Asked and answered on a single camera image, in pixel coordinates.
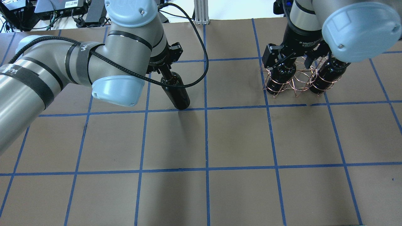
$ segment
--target white label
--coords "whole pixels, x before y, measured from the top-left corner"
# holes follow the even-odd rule
[[[78,6],[78,1],[69,1],[66,2],[66,5],[64,6],[64,8],[72,8],[72,7],[77,7]]]

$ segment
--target metal post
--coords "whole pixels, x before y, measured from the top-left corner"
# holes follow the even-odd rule
[[[194,0],[195,24],[209,24],[208,0]]]

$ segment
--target light blue joint cap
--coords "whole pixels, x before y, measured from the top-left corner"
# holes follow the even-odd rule
[[[130,75],[114,75],[96,80],[92,96],[101,101],[133,107],[138,103],[145,81]]]
[[[141,27],[158,14],[154,0],[105,0],[105,7],[113,23],[123,27]]]
[[[18,53],[24,46],[28,45],[30,42],[33,40],[40,38],[40,37],[45,37],[45,36],[51,36],[51,35],[30,35],[26,36],[21,41],[18,43],[17,48],[15,49],[15,53]]]
[[[398,12],[377,2],[360,2],[338,9],[322,26],[324,40],[343,62],[373,58],[392,47],[401,34]]]

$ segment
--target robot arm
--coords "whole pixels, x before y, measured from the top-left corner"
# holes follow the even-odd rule
[[[277,0],[274,12],[289,0]],[[310,90],[323,93],[351,62],[373,58],[402,37],[402,2],[393,0],[294,0],[280,46],[268,44],[263,64],[271,70],[266,87],[273,95],[284,91],[295,74],[295,60],[306,55],[305,66],[330,53]]]
[[[0,154],[68,83],[92,87],[94,98],[134,106],[145,82],[132,73],[157,71],[175,107],[189,106],[185,88],[174,88],[183,86],[180,76],[170,71],[183,50],[179,43],[168,45],[155,2],[106,0],[105,5],[113,20],[105,44],[26,37],[21,42],[30,44],[20,50],[24,55],[0,67]]]

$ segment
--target gray strap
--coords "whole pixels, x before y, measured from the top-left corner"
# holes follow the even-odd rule
[[[35,72],[19,65],[9,64],[0,68],[0,74],[15,78],[35,91],[45,104],[45,109],[53,102],[54,94],[52,90]]]
[[[92,81],[89,78],[88,73],[88,63],[90,51],[100,45],[104,45],[99,42],[82,42],[79,46],[78,56],[76,61],[76,73],[78,76],[79,83],[85,86],[92,86]]]

